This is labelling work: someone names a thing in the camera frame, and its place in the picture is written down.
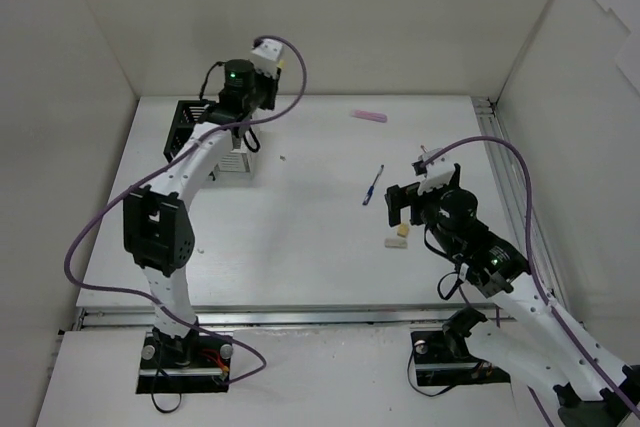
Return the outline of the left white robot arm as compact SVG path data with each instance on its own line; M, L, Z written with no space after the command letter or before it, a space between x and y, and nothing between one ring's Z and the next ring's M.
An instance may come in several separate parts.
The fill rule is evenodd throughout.
M190 205L215 167L250 135L245 121L258 109L274 109L281 74L280 61L234 59L223 67L217 99L178 101L164 147L171 167L123 202L124 248L159 302L154 338L180 367L200 353L186 278L195 249Z

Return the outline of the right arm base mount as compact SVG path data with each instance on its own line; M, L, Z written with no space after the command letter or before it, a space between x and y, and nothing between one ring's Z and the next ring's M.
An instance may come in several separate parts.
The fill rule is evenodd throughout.
M474 356L466 346L471 328L486 321L488 318L481 311L465 307L439 330L412 331L407 362L409 386L419 394L436 398L462 386L509 384L507 372Z

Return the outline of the pink highlighter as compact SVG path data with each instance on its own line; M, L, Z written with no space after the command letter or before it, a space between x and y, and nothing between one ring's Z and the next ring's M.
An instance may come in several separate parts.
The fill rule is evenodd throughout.
M377 123L386 123L388 121L388 117L386 114L366 110L352 110L350 112L350 116L359 120L366 120Z

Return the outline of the blue pen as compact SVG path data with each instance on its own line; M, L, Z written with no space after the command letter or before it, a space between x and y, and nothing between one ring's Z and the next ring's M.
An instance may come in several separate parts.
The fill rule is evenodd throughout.
M373 193L375 191L375 187L376 187L377 183L379 182L380 177L382 176L382 173L384 172L384 168L385 168L384 164L381 164L379 169L378 169L378 171L377 171L377 173L376 173L376 175L375 175L375 177L374 177L374 179L373 179L373 181L371 182L370 186L368 187L368 189L367 189L367 191L365 193L365 196L364 196L363 201L362 201L362 206L368 206L369 205L369 203L371 201L371 198L373 196Z

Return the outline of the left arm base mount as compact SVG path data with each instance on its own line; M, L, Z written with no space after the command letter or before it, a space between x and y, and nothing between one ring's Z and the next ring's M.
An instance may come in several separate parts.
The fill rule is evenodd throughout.
M233 346L199 333L188 340L186 351L162 339L155 331L145 333L138 367L137 394L226 393Z

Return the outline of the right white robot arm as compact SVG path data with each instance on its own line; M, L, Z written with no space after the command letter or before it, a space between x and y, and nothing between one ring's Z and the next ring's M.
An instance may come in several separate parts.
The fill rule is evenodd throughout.
M619 426L639 405L639 369L594 339L539 287L529 261L477 218L478 200L460 186L461 168L384 195L389 224L423 226L454 266L457 284L468 283L514 318L534 345L514 338L473 307L452 315L442 327L442 345L455 358L487 361L553 402L566 426Z

